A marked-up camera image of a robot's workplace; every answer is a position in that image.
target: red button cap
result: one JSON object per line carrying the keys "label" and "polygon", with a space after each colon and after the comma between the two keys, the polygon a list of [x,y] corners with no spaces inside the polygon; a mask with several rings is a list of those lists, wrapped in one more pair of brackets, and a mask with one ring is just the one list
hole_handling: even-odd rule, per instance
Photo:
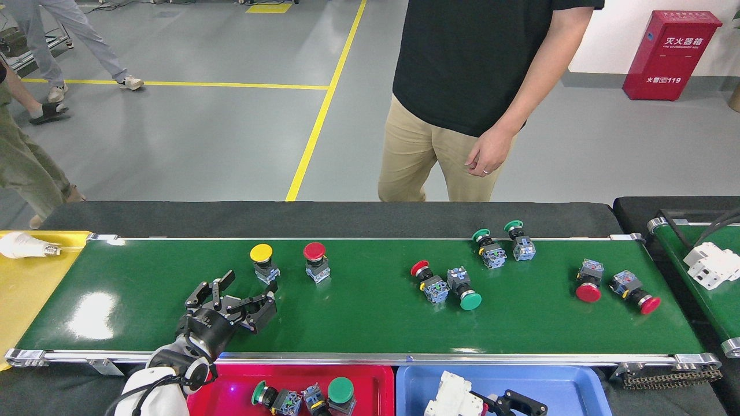
{"label": "red button cap", "polygon": [[576,289],[576,296],[578,296],[578,299],[581,301],[591,303],[601,299],[601,291],[597,287],[585,284],[583,286],[578,286],[578,289]]}
{"label": "red button cap", "polygon": [[322,258],[325,254],[326,247],[324,247],[322,243],[308,243],[303,248],[303,257],[305,257],[306,260],[315,261]]}
{"label": "red button cap", "polygon": [[419,261],[411,268],[411,275],[415,276],[419,272],[419,270],[421,270],[423,267],[428,267],[428,266],[429,266],[428,261],[426,260]]}
{"label": "red button cap", "polygon": [[658,305],[660,305],[660,298],[647,299],[640,307],[640,312],[643,315],[647,315],[655,309],[658,309]]}

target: yellow tray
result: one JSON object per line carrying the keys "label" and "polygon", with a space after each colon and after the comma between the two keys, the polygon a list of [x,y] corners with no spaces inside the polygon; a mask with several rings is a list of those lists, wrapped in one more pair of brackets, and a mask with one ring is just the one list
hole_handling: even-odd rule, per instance
{"label": "yellow tray", "polygon": [[[11,231],[0,231],[0,238]],[[16,346],[26,329],[85,247],[89,231],[24,231],[61,244],[54,257],[7,258],[0,255],[0,353]],[[0,361],[0,371],[10,368]]]}

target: slipper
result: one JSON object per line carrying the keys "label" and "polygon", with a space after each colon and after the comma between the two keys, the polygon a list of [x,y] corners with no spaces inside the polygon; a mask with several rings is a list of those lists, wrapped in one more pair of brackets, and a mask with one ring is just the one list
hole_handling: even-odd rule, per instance
{"label": "slipper", "polygon": [[69,118],[68,115],[63,116],[69,108],[63,107],[63,104],[59,103],[44,103],[41,105],[41,110],[44,114],[41,117],[31,118],[29,122],[31,124],[43,124],[51,121],[62,120]]}

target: blue plastic bin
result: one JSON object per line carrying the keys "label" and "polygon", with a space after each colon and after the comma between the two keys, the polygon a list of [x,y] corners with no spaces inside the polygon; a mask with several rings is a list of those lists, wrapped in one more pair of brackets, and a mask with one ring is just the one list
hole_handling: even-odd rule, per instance
{"label": "blue plastic bin", "polygon": [[611,416],[596,373],[577,366],[401,366],[396,415],[424,415],[445,370],[471,381],[473,391],[484,396],[509,389],[531,397],[547,405],[548,416]]}

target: gray pants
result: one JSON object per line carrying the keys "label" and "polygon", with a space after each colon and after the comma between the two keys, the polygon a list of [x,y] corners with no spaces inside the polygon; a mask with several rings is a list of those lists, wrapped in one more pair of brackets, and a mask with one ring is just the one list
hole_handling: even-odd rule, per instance
{"label": "gray pants", "polygon": [[4,4],[18,23],[20,31],[26,35],[28,49],[36,60],[41,77],[49,81],[52,87],[64,85],[64,75],[47,46],[39,5],[51,13],[68,31],[74,33],[113,79],[122,82],[129,75],[126,68],[118,62],[118,57],[110,46],[90,26],[87,16],[80,11],[74,0],[4,0]]}
{"label": "gray pants", "polygon": [[45,220],[72,187],[51,157],[24,133],[7,110],[7,81],[0,84],[0,187],[15,189]]}

